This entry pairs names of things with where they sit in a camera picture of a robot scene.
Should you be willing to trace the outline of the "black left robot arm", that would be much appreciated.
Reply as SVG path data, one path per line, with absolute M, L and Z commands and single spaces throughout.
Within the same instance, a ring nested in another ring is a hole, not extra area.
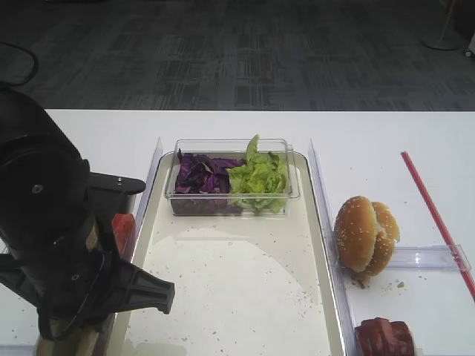
M 114 226 L 142 180 L 94 173 L 33 99 L 1 87 L 1 283 L 59 342 L 110 315 L 168 314 L 174 284 L 127 261 Z

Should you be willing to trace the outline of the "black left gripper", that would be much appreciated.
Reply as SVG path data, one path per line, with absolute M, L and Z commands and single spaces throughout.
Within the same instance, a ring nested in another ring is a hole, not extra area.
M 118 312 L 156 308 L 169 314 L 174 301 L 174 284 L 121 257 L 114 239 L 114 215 L 125 214 L 129 197 L 144 192 L 145 183 L 97 173 L 88 183 L 85 213 L 39 261 L 46 270 L 39 331 L 48 340 L 64 340 Z

